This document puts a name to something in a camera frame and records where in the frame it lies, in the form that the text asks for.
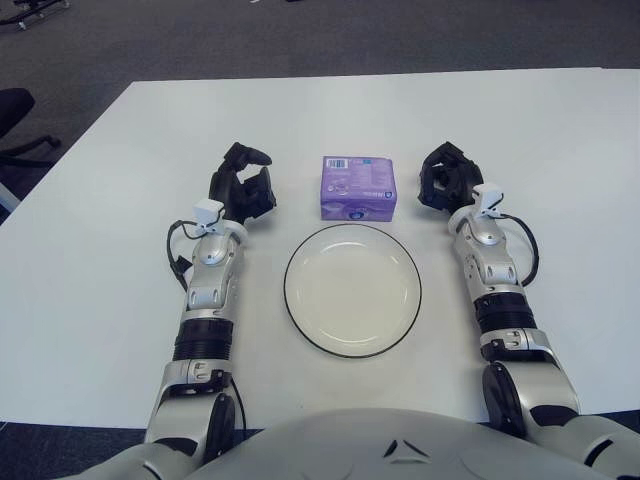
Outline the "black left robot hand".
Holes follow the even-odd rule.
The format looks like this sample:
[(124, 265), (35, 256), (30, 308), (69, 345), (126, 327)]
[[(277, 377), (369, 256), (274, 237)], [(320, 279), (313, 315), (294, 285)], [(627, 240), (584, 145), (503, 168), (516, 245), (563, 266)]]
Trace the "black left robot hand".
[[(224, 161), (212, 175), (209, 198), (224, 205), (224, 219), (241, 225), (247, 218), (258, 218), (273, 210), (277, 201), (272, 190), (268, 166), (272, 159), (264, 152), (235, 142), (224, 155)], [(248, 165), (261, 169), (241, 181), (238, 173)]]

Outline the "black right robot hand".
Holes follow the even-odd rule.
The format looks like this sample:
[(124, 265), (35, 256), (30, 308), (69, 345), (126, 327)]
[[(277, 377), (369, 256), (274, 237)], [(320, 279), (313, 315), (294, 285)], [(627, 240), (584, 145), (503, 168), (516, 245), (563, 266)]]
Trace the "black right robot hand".
[(451, 142), (443, 143), (424, 159), (419, 180), (420, 203), (450, 214), (472, 205), (474, 187), (484, 182), (480, 168)]

